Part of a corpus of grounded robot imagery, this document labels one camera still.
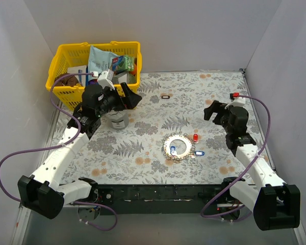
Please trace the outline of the red key tag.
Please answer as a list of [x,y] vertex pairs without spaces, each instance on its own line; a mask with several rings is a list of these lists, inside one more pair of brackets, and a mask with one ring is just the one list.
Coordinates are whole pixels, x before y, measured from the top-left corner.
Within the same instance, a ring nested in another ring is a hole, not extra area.
[[193,134],[193,142],[194,142],[194,143],[198,143],[198,141],[199,141],[199,136],[198,136],[198,134]]

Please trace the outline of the floral patterned table mat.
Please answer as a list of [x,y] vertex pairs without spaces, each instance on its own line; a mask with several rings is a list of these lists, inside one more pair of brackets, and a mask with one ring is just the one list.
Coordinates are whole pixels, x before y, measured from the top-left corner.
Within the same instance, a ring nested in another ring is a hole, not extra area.
[[[87,177],[99,184],[219,184],[238,176],[244,166],[227,148],[224,129],[203,118],[206,107],[228,103],[232,92],[247,94],[240,72],[143,73],[142,101],[128,112],[128,126],[114,130],[103,117],[61,183]],[[195,149],[205,155],[168,160],[162,144],[170,134],[198,134]]]

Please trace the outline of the light blue chips bag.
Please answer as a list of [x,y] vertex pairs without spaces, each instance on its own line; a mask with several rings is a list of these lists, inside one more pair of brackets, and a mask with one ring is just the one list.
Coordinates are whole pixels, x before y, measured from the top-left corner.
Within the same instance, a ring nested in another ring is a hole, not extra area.
[[90,46],[88,58],[88,71],[98,72],[108,70],[111,67],[112,59],[119,57],[117,54],[110,51],[102,51],[94,46]]

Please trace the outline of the brown round pouch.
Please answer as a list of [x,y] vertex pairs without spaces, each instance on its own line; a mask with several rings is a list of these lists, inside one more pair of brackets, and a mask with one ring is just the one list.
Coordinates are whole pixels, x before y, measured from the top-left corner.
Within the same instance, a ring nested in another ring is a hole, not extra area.
[[77,86],[79,84],[79,81],[76,76],[71,76],[69,73],[63,73],[59,76],[57,76],[54,80],[54,83],[56,86]]

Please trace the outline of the yellow plastic basket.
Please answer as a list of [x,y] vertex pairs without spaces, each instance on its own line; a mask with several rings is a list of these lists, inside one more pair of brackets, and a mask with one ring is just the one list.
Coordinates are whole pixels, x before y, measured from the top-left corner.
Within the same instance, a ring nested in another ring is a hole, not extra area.
[[[129,88],[136,93],[140,87],[140,72],[142,68],[142,55],[140,52],[140,43],[138,41],[111,41],[110,43],[89,44],[72,43],[58,46],[57,52],[52,59],[46,81],[46,89],[51,90],[55,78],[67,72],[69,67],[88,64],[90,46],[94,46],[103,51],[110,51],[117,55],[129,55],[137,59],[136,83],[130,84]],[[84,87],[75,85],[58,86],[53,89],[54,95],[69,109],[74,110],[76,105],[81,102]]]

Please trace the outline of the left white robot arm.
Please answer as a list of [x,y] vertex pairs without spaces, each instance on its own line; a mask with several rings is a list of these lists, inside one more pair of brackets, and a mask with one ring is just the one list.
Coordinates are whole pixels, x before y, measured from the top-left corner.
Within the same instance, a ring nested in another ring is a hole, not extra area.
[[60,182],[71,161],[100,127],[101,117],[111,111],[134,109],[142,100],[126,83],[121,88],[123,96],[99,84],[85,88],[57,149],[29,177],[19,179],[17,186],[23,206],[53,219],[67,204],[75,201],[93,204],[98,200],[98,184],[94,180],[81,177],[70,184]]

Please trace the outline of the silver disc keyring organiser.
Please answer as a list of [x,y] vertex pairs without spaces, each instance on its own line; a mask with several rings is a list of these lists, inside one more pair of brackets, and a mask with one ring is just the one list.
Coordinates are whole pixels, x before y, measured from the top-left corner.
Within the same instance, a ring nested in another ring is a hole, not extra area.
[[[170,147],[172,145],[176,147],[177,156],[170,154]],[[168,160],[187,160],[189,158],[195,158],[195,146],[187,134],[170,134],[163,140],[162,153]]]

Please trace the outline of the white blue paper box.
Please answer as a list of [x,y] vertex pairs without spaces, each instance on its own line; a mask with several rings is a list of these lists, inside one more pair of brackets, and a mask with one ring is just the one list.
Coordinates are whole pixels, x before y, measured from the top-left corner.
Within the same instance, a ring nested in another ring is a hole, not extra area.
[[69,67],[67,72],[69,74],[77,74],[75,78],[78,80],[78,83],[83,87],[86,86],[86,83],[88,82],[88,76],[84,75],[84,73],[88,72],[87,65]]

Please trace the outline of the blue green carton box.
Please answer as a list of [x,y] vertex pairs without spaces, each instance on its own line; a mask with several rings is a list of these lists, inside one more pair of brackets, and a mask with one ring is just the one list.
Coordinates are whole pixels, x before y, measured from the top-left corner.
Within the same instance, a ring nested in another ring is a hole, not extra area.
[[135,68],[135,58],[129,55],[118,56],[112,59],[112,71],[133,71]]

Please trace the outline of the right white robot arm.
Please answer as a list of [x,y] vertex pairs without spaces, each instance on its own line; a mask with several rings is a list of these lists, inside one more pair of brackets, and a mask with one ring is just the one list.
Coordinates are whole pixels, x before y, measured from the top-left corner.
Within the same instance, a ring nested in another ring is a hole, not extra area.
[[247,132],[249,113],[245,99],[235,98],[224,104],[213,101],[204,109],[204,119],[216,114],[213,122],[226,131],[226,145],[245,166],[244,172],[232,180],[224,180],[223,188],[206,203],[207,209],[219,197],[232,203],[236,199],[247,207],[262,231],[297,228],[300,224],[300,190],[287,184],[261,157],[255,140]]

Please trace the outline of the blue key tag white label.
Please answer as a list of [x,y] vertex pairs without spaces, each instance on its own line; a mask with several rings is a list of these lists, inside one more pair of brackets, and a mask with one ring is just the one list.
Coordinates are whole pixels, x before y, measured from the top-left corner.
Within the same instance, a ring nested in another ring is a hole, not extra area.
[[196,156],[204,156],[205,153],[203,151],[195,151]]

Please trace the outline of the blue key tag with key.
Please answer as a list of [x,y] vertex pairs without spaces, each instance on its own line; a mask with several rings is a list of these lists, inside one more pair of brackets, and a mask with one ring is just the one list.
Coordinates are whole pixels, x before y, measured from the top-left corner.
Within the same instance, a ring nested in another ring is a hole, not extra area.
[[176,147],[173,146],[173,145],[170,147],[170,154],[171,154],[172,156],[177,156]]

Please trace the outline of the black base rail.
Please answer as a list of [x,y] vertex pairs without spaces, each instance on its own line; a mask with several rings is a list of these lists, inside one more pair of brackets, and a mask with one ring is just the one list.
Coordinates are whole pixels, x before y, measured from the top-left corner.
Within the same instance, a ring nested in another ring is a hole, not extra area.
[[222,184],[95,184],[79,202],[102,204],[117,214],[200,213]]

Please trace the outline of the orange item in basket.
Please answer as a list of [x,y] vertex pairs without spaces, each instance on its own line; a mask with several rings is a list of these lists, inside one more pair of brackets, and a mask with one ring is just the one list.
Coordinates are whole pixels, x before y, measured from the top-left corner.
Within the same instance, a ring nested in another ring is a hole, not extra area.
[[136,75],[136,73],[137,73],[137,65],[136,65],[136,63],[134,64],[134,68],[133,68],[133,70],[132,71],[130,71],[130,74],[132,74],[132,75]]

